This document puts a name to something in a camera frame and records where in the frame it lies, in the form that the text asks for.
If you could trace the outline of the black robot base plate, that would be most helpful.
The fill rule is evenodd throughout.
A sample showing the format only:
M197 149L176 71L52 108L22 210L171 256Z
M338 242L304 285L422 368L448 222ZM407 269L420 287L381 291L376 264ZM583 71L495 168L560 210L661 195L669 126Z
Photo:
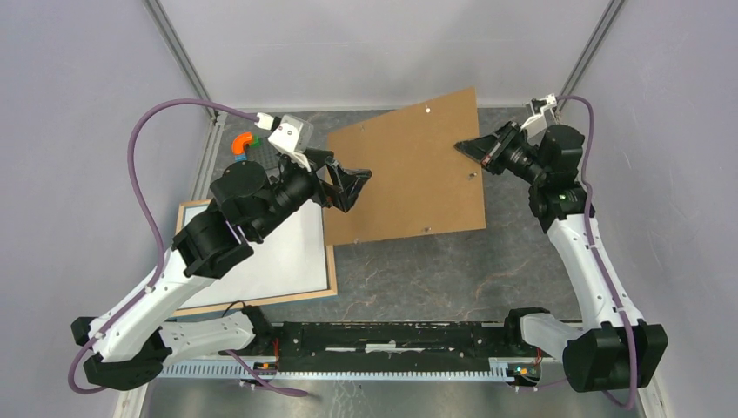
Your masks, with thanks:
M236 352L280 372L481 372L491 359L547 360L500 322L284 322Z

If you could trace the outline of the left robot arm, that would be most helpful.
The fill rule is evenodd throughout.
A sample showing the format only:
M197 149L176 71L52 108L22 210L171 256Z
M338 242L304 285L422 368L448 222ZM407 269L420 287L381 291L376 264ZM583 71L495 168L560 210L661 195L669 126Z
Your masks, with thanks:
M107 313L71 323L79 352L69 386L79 394L128 391L180 361L244 348L266 353L273 331L251 307L198 322L177 323L171 316L251 257L253 247L303 204L352 209L372 172L345 169L330 151L311 148L306 156L306 165L282 157L274 177L255 161L229 165L212 182L206 209L174 236L171 246L160 248L152 272ZM78 370L84 371L86 388L74 380Z

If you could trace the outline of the brown cardboard backing board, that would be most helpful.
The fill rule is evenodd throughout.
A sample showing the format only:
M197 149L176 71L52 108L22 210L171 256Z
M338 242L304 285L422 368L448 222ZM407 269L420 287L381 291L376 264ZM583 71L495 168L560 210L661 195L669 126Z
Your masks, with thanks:
M485 228L481 169L454 148L479 135L472 87L329 133L327 147L342 166L372 177L350 212L324 212L326 244Z

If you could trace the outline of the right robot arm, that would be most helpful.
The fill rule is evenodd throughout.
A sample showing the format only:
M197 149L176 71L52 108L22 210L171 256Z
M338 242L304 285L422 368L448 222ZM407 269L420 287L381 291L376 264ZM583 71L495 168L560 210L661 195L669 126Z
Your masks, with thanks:
M582 316L576 329L543 308L510 311L502 335L514 355L534 347L559 361L580 393L644 388L668 346L660 324L649 324L621 284L600 237L594 206L578 180L585 137L550 125L539 144L508 122L495 133L454 145L491 174L509 171L529 186L533 216L560 256Z

